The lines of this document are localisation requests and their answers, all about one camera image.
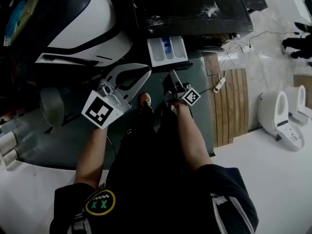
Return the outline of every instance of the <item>tile floor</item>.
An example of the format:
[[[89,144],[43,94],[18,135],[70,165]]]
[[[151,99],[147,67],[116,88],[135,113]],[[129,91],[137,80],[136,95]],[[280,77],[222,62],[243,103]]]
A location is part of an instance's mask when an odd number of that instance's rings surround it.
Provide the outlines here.
[[[296,26],[288,18],[285,18],[277,6],[276,0],[266,0],[268,8],[261,12],[251,14],[254,32],[240,39],[249,42],[249,39],[264,31],[271,32],[294,32],[298,31]],[[288,55],[282,55],[280,50],[281,41],[287,37],[296,37],[294,34],[263,34],[252,40],[254,51],[243,53],[237,57],[231,56],[236,64],[243,64],[248,77],[249,91],[249,129],[258,126],[257,105],[261,93],[268,90],[283,90],[293,86],[294,74],[311,74],[312,68],[307,65],[305,59],[291,59]],[[224,46],[226,51],[230,43]],[[222,70],[241,68],[227,59],[221,66]]]

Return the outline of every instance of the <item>power outlet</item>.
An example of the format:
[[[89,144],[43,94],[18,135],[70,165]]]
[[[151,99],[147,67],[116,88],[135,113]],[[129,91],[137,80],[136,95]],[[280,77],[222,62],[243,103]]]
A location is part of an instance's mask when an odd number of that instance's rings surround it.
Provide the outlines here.
[[[250,47],[249,45],[243,46],[243,47],[241,47],[240,49],[241,49],[241,51],[242,51],[243,53],[247,53],[247,52],[252,52],[252,51],[254,51],[254,47],[253,47],[253,46]]]

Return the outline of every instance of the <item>white toilet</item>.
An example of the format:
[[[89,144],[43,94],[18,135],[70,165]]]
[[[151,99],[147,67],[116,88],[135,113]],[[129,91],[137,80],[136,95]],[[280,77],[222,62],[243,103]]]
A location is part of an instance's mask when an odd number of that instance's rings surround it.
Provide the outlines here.
[[[304,124],[311,123],[312,110],[306,107],[306,89],[290,87],[285,90],[288,99],[289,112],[292,116]]]
[[[263,128],[289,148],[298,151],[305,142],[300,129],[288,121],[288,100],[283,91],[265,92],[260,96],[258,120]]]

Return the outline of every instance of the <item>smiley face patch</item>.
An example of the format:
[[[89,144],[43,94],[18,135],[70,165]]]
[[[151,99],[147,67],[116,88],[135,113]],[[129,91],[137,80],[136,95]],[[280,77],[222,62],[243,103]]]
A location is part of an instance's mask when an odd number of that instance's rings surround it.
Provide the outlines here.
[[[116,198],[109,190],[101,191],[86,204],[86,211],[95,216],[108,214],[115,206]]]

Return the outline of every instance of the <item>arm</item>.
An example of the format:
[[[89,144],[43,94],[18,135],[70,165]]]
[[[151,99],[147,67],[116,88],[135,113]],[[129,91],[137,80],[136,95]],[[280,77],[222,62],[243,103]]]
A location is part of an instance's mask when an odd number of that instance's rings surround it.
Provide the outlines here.
[[[175,107],[181,148],[187,164],[192,171],[203,165],[212,164],[204,138],[191,116],[189,107],[184,103],[175,103]]]
[[[106,146],[107,128],[93,130],[76,169],[74,184],[84,183],[98,188]]]

